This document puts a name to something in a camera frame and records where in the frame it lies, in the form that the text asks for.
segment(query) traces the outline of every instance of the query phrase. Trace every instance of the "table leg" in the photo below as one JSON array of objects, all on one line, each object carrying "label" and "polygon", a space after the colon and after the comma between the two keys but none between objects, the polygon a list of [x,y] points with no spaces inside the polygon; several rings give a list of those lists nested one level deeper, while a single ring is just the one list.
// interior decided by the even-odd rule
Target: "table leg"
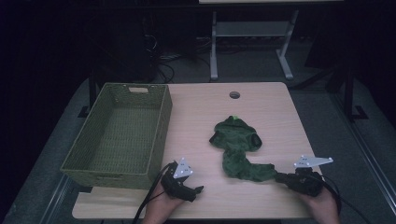
[{"label": "table leg", "polygon": [[210,79],[217,80],[218,78],[218,59],[216,58],[216,11],[214,11],[212,21],[212,50],[210,51]]},{"label": "table leg", "polygon": [[283,43],[281,49],[276,50],[276,56],[279,59],[280,65],[282,66],[283,73],[285,74],[285,77],[287,80],[292,80],[293,79],[293,74],[290,71],[288,61],[286,60],[286,50],[288,49],[289,42],[291,39],[291,35],[293,34],[294,30],[294,24],[297,21],[297,16],[298,16],[298,10],[295,10],[293,12],[293,15],[291,16],[288,28],[286,30],[285,34],[285,42]]}]

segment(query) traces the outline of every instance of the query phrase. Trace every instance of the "black controller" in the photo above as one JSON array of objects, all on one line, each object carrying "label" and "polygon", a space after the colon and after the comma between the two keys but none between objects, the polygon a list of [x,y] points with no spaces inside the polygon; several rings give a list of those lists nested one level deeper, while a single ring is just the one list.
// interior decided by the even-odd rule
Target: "black controller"
[{"label": "black controller", "polygon": [[295,174],[278,173],[275,181],[312,197],[318,196],[323,188],[321,175],[318,172],[312,172],[312,168],[297,168]]},{"label": "black controller", "polygon": [[204,186],[196,189],[190,189],[183,185],[183,182],[188,178],[184,176],[181,178],[174,178],[175,170],[177,169],[177,162],[172,162],[166,171],[165,175],[161,179],[161,184],[165,189],[165,192],[172,197],[182,199],[184,201],[193,202],[196,195],[201,193]]}]

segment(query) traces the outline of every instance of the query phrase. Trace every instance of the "crumpled fabric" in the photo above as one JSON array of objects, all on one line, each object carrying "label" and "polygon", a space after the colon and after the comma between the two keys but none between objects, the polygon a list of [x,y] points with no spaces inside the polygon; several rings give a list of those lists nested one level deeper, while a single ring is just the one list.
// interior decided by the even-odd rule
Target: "crumpled fabric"
[{"label": "crumpled fabric", "polygon": [[209,142],[224,149],[222,168],[227,176],[262,182],[276,175],[273,164],[251,163],[247,151],[256,151],[262,140],[256,130],[236,116],[230,116],[215,126],[215,134]]}]

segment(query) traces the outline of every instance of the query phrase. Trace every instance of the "black cable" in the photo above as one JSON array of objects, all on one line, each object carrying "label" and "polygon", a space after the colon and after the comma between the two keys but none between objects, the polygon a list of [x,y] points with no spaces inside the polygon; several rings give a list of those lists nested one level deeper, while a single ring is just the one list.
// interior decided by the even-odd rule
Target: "black cable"
[{"label": "black cable", "polygon": [[226,43],[225,44],[221,43],[221,42],[218,43],[218,45],[217,45],[217,49],[218,49],[217,53],[218,54],[236,54],[236,53],[248,50],[248,45],[240,43],[240,41],[238,42],[235,40],[234,41],[226,40],[224,42],[226,42]]},{"label": "black cable", "polygon": [[160,196],[163,195],[165,192],[166,192],[166,190],[164,190],[163,192],[161,192],[161,193],[155,195],[154,197],[151,197],[148,201],[151,202],[153,199],[156,199],[156,198],[160,197]]},{"label": "black cable", "polygon": [[197,54],[208,53],[208,52],[210,52],[211,48],[212,48],[212,38],[208,37],[204,44],[196,46],[196,52],[197,52]]},{"label": "black cable", "polygon": [[209,62],[207,62],[205,59],[203,59],[203,58],[201,58],[201,57],[198,57],[198,56],[196,57],[196,59],[202,61],[204,64],[206,64],[206,65],[210,68]]},{"label": "black cable", "polygon": [[356,213],[359,214],[359,216],[361,216],[361,218],[363,218],[363,220],[367,223],[367,224],[372,224],[372,222],[364,216],[364,214],[358,210],[358,208],[356,208],[352,203],[348,202],[347,200],[345,200],[344,198],[342,198],[340,196],[340,199],[343,203],[345,203],[346,205],[348,205],[350,208],[352,208]]},{"label": "black cable", "polygon": [[160,182],[161,178],[163,177],[163,172],[171,165],[172,163],[168,163],[167,165],[165,165],[165,167],[163,167],[163,169],[160,171],[160,173],[157,175],[157,177],[155,178],[154,182],[152,183],[151,188],[148,191],[148,194],[146,195],[146,198],[143,200],[143,202],[140,204],[139,209],[137,209],[136,215],[134,216],[134,221],[132,222],[133,224],[137,223],[137,220],[140,217],[140,214],[142,213],[143,208],[146,206],[146,204],[148,204],[148,202],[150,201],[150,197],[152,192],[155,190],[155,188],[157,187],[157,184]]},{"label": "black cable", "polygon": [[[109,50],[105,49],[105,47],[103,47],[101,44],[99,44],[93,37],[91,37],[88,34],[88,26],[94,21],[96,20],[98,16],[95,15],[93,16],[84,26],[84,35],[97,47],[99,48],[103,53],[105,53],[108,57],[110,57],[111,59],[113,59],[116,63],[118,63],[119,65],[121,65],[122,67],[124,67],[128,73],[131,74],[139,74],[139,71],[137,71],[136,69],[133,69],[131,67],[129,67],[126,63],[124,63],[120,58],[118,58],[116,55],[114,55],[113,53],[111,53]],[[113,76],[119,77],[121,79],[124,79],[124,77],[122,76],[118,76],[117,73],[115,73]]]},{"label": "black cable", "polygon": [[337,207],[338,207],[338,214],[341,212],[341,202],[342,202],[342,203],[345,203],[346,205],[348,205],[350,208],[352,208],[356,213],[358,213],[358,215],[361,216],[361,218],[367,224],[372,224],[372,222],[361,211],[359,211],[358,208],[356,208],[352,203],[348,202],[346,199],[341,197],[338,187],[335,185],[335,182],[332,181],[329,177],[322,175],[323,177],[327,178],[334,184],[334,188],[332,186],[330,186],[328,183],[326,183],[325,181],[323,181],[321,179],[317,179],[312,175],[302,175],[302,176],[311,178],[311,179],[316,180],[323,184],[323,187],[325,187],[334,196],[334,199],[335,199],[335,201],[337,203]]},{"label": "black cable", "polygon": [[333,66],[333,67],[331,67],[329,69],[323,70],[323,71],[315,74],[314,76],[310,77],[309,79],[307,79],[307,80],[305,80],[305,81],[303,81],[303,82],[301,82],[301,83],[299,83],[297,85],[288,87],[288,89],[289,90],[302,90],[302,89],[314,84],[316,81],[318,81],[318,80],[320,80],[320,79],[332,74],[339,67],[340,67],[340,64],[336,64],[335,66]]},{"label": "black cable", "polygon": [[163,72],[163,70],[161,70],[160,68],[158,68],[158,72],[160,73],[160,76],[163,77],[163,84],[167,84],[167,83],[169,83],[169,82],[173,82],[173,78],[174,78],[174,76],[175,76],[175,69],[174,69],[172,66],[170,66],[170,65],[168,65],[168,64],[165,64],[165,63],[159,63],[158,65],[159,65],[159,66],[160,66],[160,65],[165,66],[165,67],[169,68],[169,69],[172,71],[171,77],[167,77],[167,76],[165,75],[165,73]]}]

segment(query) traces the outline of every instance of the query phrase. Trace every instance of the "hole in table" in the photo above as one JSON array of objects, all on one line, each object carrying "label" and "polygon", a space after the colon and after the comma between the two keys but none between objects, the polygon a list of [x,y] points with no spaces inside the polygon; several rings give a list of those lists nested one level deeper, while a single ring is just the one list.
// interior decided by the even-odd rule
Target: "hole in table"
[{"label": "hole in table", "polygon": [[238,99],[239,97],[241,97],[241,94],[237,91],[232,91],[230,92],[230,97],[233,99]]}]

